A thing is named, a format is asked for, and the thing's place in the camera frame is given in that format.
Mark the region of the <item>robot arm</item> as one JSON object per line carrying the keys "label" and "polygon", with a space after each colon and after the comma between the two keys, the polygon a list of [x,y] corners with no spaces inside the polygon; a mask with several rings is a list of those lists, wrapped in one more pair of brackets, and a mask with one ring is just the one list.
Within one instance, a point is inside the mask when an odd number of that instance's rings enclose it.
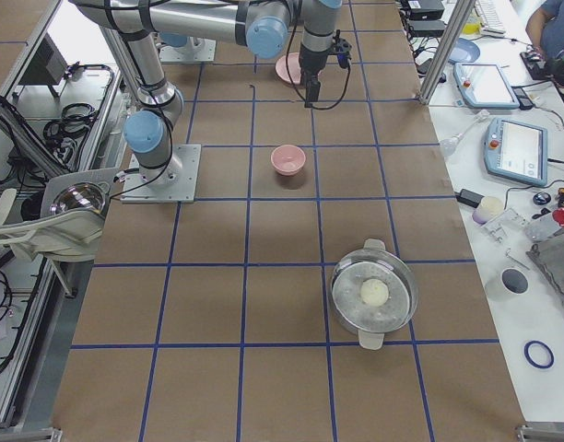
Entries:
{"label": "robot arm", "polygon": [[178,177],[172,130],[183,106],[181,92],[168,81],[153,36],[175,34],[246,47],[256,57],[272,59],[303,27],[299,97],[314,108],[319,99],[320,72],[329,57],[350,67],[350,44],[335,24],[339,1],[77,1],[89,20],[121,39],[128,67],[135,72],[139,111],[128,117],[123,133],[138,162],[143,184],[158,188]]}

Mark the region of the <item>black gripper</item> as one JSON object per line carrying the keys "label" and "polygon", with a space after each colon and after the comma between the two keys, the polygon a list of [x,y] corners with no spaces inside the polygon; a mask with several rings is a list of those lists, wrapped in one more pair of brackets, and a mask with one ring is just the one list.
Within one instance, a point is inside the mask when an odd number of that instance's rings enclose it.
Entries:
{"label": "black gripper", "polygon": [[330,44],[327,44],[321,50],[313,50],[309,48],[305,43],[302,43],[300,45],[300,82],[305,88],[305,108],[314,109],[315,104],[319,100],[321,82],[318,78],[318,75],[326,66],[330,48]]}

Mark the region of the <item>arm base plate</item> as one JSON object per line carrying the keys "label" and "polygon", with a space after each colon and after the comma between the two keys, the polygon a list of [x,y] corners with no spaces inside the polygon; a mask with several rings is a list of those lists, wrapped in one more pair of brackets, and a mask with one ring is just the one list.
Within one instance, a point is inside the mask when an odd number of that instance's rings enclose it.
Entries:
{"label": "arm base plate", "polygon": [[125,204],[192,203],[194,201],[197,176],[201,157],[199,144],[177,144],[167,170],[155,181],[161,169],[140,168],[135,155],[130,158],[129,167],[138,169],[128,174],[119,196]]}

